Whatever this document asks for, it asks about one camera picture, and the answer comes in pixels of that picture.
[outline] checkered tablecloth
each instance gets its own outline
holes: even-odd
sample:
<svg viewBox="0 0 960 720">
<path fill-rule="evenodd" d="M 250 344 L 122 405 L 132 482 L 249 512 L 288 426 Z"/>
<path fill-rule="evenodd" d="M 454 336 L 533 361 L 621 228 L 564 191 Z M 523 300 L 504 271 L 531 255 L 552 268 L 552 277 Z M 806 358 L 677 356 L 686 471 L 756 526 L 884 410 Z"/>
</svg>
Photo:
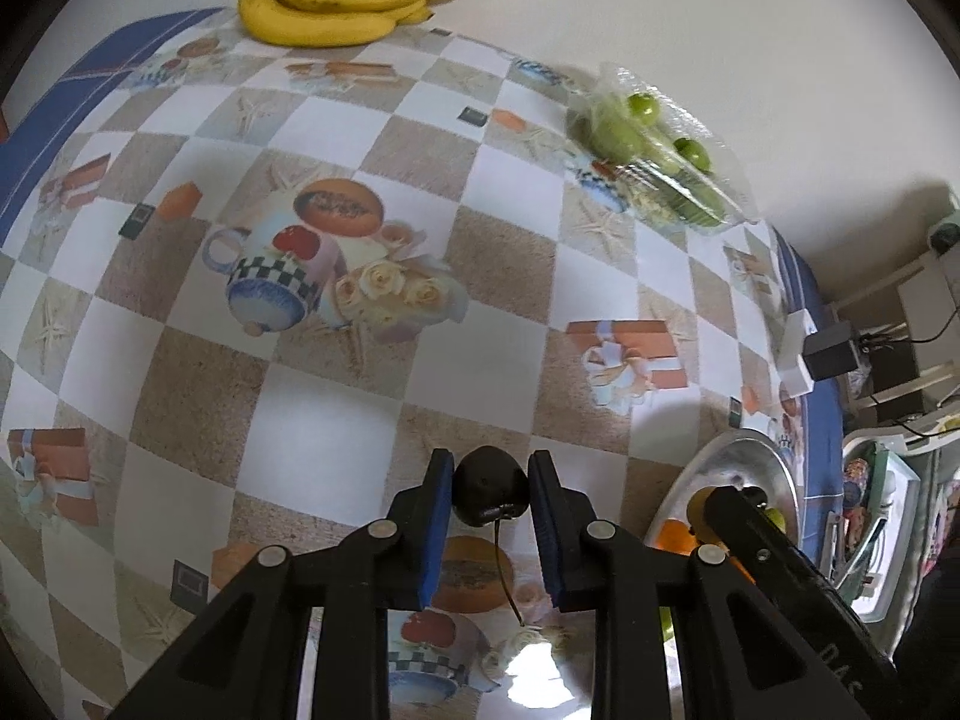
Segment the checkered tablecloth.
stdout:
<svg viewBox="0 0 960 720">
<path fill-rule="evenodd" d="M 357 80 L 356 65 L 392 71 Z M 598 201 L 602 177 L 584 178 L 565 135 L 569 90 L 538 68 L 438 29 L 279 49 L 224 12 L 161 47 L 66 141 L 0 254 L 4 630 L 58 715 L 116 704 L 229 577 L 238 544 L 333 545 L 418 484 L 434 447 L 549 449 L 565 485 L 642 535 L 746 388 L 748 423 L 790 445 L 803 479 L 772 365 L 784 309 L 770 228 L 661 234 Z M 104 155 L 93 194 L 64 194 Z M 317 313 L 245 333 L 203 244 L 321 178 L 365 184 L 410 233 L 400 255 L 344 240 L 347 264 L 421 258 L 466 310 L 396 343 Z M 189 185 L 199 201 L 164 216 Z M 688 386 L 597 405 L 566 330 L 624 319 L 666 323 Z M 97 525 L 33 506 L 11 467 L 8 432 L 52 427 L 85 428 Z M 539 603 L 528 520 L 503 547 Z M 503 653 L 509 608 L 472 620 Z M 571 647 L 557 651 L 574 661 Z M 506 717 L 505 694 L 466 685 L 420 716 Z"/>
</svg>

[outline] plastic bag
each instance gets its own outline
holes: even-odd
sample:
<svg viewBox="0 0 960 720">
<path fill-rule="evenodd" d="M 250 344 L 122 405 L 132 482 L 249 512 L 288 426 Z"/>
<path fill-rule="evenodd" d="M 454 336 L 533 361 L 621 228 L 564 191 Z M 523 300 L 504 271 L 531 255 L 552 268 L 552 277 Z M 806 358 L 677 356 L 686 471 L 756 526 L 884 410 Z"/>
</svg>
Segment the plastic bag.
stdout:
<svg viewBox="0 0 960 720">
<path fill-rule="evenodd" d="M 723 141 L 629 70 L 601 66 L 586 124 L 587 147 L 611 168 L 619 194 L 645 223 L 713 235 L 760 219 Z"/>
</svg>

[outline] blue fabric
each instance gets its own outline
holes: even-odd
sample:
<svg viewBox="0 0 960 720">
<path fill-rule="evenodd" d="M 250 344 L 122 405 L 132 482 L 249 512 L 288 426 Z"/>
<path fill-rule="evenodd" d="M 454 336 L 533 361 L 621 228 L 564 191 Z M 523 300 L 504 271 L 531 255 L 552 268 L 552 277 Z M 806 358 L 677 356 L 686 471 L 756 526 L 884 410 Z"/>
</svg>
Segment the blue fabric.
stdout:
<svg viewBox="0 0 960 720">
<path fill-rule="evenodd" d="M 818 328 L 832 324 L 820 297 L 813 271 L 778 234 L 779 262 L 791 312 L 807 309 Z M 817 562 L 823 549 L 827 514 L 843 504 L 843 408 L 840 388 L 833 379 L 817 382 L 813 392 L 800 399 L 806 440 L 805 488 L 802 506 L 805 523 L 800 549 Z"/>
<path fill-rule="evenodd" d="M 219 10 L 170 13 L 124 26 L 56 81 L 0 146 L 0 244 L 32 188 L 86 115 L 163 43 Z"/>
</svg>

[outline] metal bowl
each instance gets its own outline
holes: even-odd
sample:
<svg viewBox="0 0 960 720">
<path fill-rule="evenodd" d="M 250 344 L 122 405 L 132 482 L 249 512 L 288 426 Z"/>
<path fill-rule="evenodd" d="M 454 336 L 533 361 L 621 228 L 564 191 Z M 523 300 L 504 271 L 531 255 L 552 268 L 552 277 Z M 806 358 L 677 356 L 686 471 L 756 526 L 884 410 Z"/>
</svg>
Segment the metal bowl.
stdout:
<svg viewBox="0 0 960 720">
<path fill-rule="evenodd" d="M 756 430 L 746 429 L 723 433 L 697 453 L 666 494 L 644 543 L 653 546 L 668 519 L 688 522 L 686 504 L 697 490 L 725 485 L 738 490 L 762 488 L 767 493 L 768 505 L 784 513 L 787 537 L 800 543 L 797 489 L 790 469 L 774 442 Z"/>
</svg>

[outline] bag of green fruit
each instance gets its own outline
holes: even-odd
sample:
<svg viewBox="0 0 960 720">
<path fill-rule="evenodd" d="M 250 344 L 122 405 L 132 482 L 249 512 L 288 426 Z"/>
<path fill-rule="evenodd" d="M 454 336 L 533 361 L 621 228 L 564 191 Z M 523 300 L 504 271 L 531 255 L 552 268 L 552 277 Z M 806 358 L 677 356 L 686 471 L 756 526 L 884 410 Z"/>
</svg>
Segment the bag of green fruit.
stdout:
<svg viewBox="0 0 960 720">
<path fill-rule="evenodd" d="M 587 100 L 587 147 L 607 163 L 632 213 L 712 235 L 758 220 L 736 157 L 656 87 L 613 64 Z"/>
</svg>

